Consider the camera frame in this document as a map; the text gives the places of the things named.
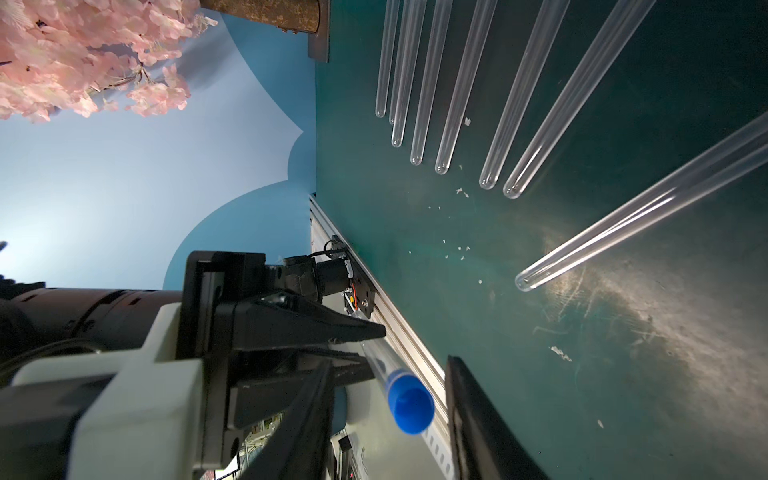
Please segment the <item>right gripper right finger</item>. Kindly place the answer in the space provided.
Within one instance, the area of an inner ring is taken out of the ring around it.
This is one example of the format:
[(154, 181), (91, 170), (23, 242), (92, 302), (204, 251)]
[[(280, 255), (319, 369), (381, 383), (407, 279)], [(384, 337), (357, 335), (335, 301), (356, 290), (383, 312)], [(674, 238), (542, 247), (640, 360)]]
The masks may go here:
[(546, 479), (465, 362), (447, 359), (448, 431), (458, 479)]

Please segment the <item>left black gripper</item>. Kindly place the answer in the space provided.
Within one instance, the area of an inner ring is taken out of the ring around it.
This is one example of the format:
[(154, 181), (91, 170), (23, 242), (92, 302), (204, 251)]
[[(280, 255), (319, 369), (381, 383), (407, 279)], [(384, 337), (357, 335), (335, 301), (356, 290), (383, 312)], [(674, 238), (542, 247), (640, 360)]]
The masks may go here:
[(324, 362), (333, 388), (373, 380), (364, 356), (304, 353), (381, 339), (378, 323), (322, 305), (311, 256), (282, 265), (261, 253), (195, 251), (186, 264), (177, 356), (203, 363), (197, 470), (226, 465), (242, 434), (286, 410)]

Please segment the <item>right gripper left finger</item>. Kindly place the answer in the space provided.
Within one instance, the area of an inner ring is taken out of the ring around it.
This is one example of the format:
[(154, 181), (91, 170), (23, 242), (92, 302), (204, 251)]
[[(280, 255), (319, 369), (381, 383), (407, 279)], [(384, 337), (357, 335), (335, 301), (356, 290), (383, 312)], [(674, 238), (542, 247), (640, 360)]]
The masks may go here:
[(277, 431), (242, 479), (323, 479), (330, 446), (334, 386), (332, 364), (309, 376)]

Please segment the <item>test tube diagonal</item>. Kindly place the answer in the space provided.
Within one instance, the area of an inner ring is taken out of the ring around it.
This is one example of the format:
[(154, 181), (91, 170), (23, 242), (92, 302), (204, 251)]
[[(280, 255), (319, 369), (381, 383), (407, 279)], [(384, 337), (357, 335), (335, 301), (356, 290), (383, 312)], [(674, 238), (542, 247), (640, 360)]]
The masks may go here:
[(654, 5), (653, 0), (616, 3), (504, 183), (506, 198), (525, 192)]
[(762, 114), (522, 270), (515, 285), (534, 290), (766, 163)]

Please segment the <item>test tube horizontal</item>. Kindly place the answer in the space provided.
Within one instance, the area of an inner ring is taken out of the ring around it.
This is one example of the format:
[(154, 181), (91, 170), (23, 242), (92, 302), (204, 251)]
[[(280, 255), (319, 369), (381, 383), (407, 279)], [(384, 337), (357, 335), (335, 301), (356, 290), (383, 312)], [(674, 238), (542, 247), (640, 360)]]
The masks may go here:
[(478, 0), (475, 4), (436, 155), (434, 170), (439, 175), (445, 175), (450, 169), (497, 4), (497, 0)]

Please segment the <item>test tube vertical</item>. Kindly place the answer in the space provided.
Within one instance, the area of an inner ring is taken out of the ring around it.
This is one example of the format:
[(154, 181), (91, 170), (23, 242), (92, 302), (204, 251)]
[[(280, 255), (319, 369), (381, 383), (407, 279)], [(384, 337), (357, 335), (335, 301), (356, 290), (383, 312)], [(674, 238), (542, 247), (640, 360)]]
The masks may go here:
[(394, 53), (393, 53), (393, 63), (392, 63), (392, 75), (391, 75), (391, 85), (390, 85), (390, 92), (389, 92), (389, 105), (388, 105), (388, 121), (390, 125), (394, 124), (394, 118), (395, 118), (395, 108), (396, 108), (396, 100), (397, 95), (399, 92), (399, 68), (401, 66), (401, 52), (403, 50), (403, 42), (404, 42), (404, 28), (407, 25), (407, 16), (408, 16), (408, 9), (409, 9), (409, 1), (398, 1), (397, 2), (398, 11), (397, 11), (397, 23), (396, 23), (396, 42), (394, 46)]

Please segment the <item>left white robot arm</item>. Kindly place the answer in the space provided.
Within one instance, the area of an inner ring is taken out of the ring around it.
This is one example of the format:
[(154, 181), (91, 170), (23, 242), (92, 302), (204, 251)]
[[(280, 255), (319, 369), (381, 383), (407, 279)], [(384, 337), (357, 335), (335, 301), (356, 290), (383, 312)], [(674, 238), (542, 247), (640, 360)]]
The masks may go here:
[(335, 391), (370, 380), (344, 343), (381, 324), (325, 306), (340, 255), (270, 265), (195, 251), (179, 291), (1, 282), (1, 475), (194, 479), (284, 414), (272, 478), (320, 477)]

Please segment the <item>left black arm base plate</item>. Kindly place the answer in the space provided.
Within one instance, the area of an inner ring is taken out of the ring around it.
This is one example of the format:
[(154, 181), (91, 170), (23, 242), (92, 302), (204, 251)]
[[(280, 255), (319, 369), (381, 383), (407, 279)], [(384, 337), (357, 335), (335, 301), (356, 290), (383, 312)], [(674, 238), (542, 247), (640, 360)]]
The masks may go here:
[(375, 307), (376, 291), (361, 264), (337, 235), (333, 235), (326, 242), (324, 251), (328, 253), (330, 259), (345, 261), (350, 282), (350, 286), (342, 293), (346, 312), (349, 315), (370, 320)]

